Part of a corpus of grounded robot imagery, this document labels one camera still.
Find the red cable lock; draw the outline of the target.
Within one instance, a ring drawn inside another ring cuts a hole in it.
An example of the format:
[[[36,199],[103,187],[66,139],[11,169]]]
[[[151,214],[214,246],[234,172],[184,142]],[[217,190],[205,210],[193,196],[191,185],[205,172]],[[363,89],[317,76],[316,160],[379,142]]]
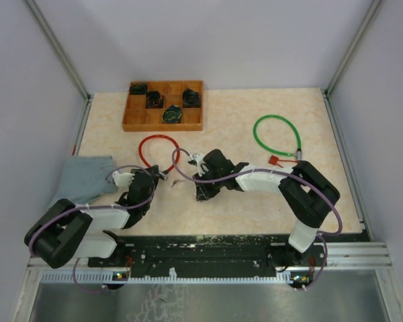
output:
[[[142,139],[140,141],[140,143],[138,145],[138,156],[139,156],[140,160],[142,161],[143,165],[145,165],[146,170],[148,170],[152,166],[148,163],[148,161],[144,157],[143,147],[144,147],[145,143],[147,143],[147,141],[153,140],[153,139],[167,140],[167,141],[171,142],[176,149],[179,148],[179,144],[170,136],[167,136],[167,135],[164,135],[164,134],[153,134],[153,135],[150,135],[150,136],[146,136],[144,139]],[[177,164],[179,162],[179,159],[180,159],[180,151],[177,152],[176,157],[173,159],[172,165],[170,165],[170,167],[168,167],[166,170],[162,171],[162,173],[164,175],[168,175],[172,170],[175,169],[175,164]]]

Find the green cable lock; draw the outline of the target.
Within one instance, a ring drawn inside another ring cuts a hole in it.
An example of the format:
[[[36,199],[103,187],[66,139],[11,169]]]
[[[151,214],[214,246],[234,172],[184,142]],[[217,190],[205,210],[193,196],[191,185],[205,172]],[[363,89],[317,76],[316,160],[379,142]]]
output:
[[[295,152],[283,152],[283,151],[275,150],[273,148],[270,148],[269,146],[267,146],[266,144],[264,144],[261,141],[261,139],[259,138],[258,133],[257,133],[258,126],[260,125],[260,123],[262,121],[265,121],[267,119],[280,120],[280,121],[286,123],[291,128],[291,130],[294,133],[295,139],[296,139],[296,151]],[[295,127],[295,125],[290,120],[286,119],[283,116],[270,114],[270,115],[264,115],[264,116],[260,117],[254,123],[253,137],[254,137],[256,143],[258,143],[258,145],[260,145],[260,147],[262,147],[262,149],[270,152],[271,154],[275,154],[278,156],[294,157],[297,161],[300,161],[302,159],[302,140],[301,140],[300,134],[299,134],[297,128]]]

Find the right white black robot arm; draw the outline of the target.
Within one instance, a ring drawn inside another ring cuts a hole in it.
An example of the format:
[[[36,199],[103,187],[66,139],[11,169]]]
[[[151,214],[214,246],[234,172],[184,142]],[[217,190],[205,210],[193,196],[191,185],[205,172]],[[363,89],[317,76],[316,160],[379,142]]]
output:
[[[287,259],[296,266],[310,258],[309,247],[341,197],[337,188],[307,161],[288,168],[257,168],[248,162],[233,164],[215,149],[191,155],[189,163],[197,167],[192,176],[197,201],[208,201],[223,188],[282,196],[296,216],[286,249]]]

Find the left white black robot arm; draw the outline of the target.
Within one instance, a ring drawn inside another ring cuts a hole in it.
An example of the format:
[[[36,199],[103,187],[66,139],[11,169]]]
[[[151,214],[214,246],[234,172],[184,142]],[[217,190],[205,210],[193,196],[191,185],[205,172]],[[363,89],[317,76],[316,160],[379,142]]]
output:
[[[160,180],[167,171],[157,165],[118,167],[106,179],[126,188],[110,205],[77,205],[60,199],[30,228],[24,243],[33,257],[55,269],[77,258],[100,258],[112,266],[125,261],[126,249],[112,231],[135,226],[148,212]]]

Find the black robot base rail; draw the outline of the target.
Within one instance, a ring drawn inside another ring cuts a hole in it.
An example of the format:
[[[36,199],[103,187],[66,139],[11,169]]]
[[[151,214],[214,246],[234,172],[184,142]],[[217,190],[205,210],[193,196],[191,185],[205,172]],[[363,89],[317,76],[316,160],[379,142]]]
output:
[[[125,284],[290,284],[306,287],[326,265],[326,244],[304,253],[284,236],[219,235],[127,237],[108,259],[78,260],[69,270],[45,273],[46,282],[116,290]]]

